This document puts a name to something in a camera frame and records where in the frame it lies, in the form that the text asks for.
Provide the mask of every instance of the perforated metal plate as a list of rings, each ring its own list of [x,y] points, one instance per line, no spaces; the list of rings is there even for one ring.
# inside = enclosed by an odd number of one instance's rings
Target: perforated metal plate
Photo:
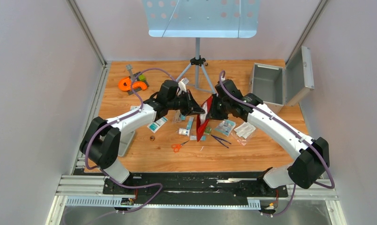
[[[260,0],[143,0],[153,37],[251,38]]]

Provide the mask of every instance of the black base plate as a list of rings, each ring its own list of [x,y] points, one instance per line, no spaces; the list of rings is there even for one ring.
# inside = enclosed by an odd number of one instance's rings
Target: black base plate
[[[159,172],[132,173],[135,179],[126,185],[141,186],[162,183],[161,192],[152,204],[187,205],[247,205],[247,197],[276,197],[276,189],[269,188],[262,194],[260,181],[242,180],[236,183],[218,183],[229,178],[256,178],[262,172]],[[280,197],[288,197],[285,186],[278,187]],[[159,186],[141,188],[135,203],[145,203]],[[103,193],[108,195],[133,195],[133,189],[121,188],[111,180],[105,180]]]

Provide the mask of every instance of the tripod stand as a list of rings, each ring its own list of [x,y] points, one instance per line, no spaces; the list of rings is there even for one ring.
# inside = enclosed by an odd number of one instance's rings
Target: tripod stand
[[[181,77],[183,77],[184,74],[191,68],[191,66],[195,65],[196,66],[196,84],[194,85],[195,88],[201,91],[206,91],[206,92],[216,94],[215,88],[213,87],[212,82],[209,79],[208,73],[205,70],[205,65],[207,64],[208,63],[206,62],[205,58],[201,58],[201,55],[200,55],[200,38],[196,37],[196,56],[195,58],[192,58],[190,60],[190,63],[188,64],[188,66],[183,70],[183,72],[179,75],[179,77],[176,80],[179,81]],[[199,68],[200,67],[202,69],[202,72],[205,75],[206,80],[208,81],[209,86],[211,87],[211,90],[205,90],[205,89],[199,88]]]

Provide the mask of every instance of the scissors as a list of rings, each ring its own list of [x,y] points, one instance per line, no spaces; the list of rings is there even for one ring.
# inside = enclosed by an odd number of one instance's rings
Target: scissors
[[[173,144],[172,145],[172,148],[173,148],[173,152],[176,153],[176,152],[179,152],[180,148],[189,141],[186,141],[186,142],[183,142],[181,144]]]
[[[221,138],[221,137],[216,137],[215,135],[211,135],[211,136],[212,136],[213,138],[215,138],[216,141],[218,141],[220,144],[224,145],[226,148],[229,149],[229,147],[228,147],[227,145],[223,144],[222,141],[227,142],[227,143],[229,143],[229,144],[231,144],[231,142],[229,142],[229,141],[227,141],[227,140],[225,140],[225,139],[223,139],[223,138]]]

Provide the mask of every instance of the open box lid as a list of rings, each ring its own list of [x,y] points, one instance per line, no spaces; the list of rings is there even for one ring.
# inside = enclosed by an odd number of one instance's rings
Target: open box lid
[[[294,106],[314,89],[310,49],[302,46],[285,66],[285,105]]]

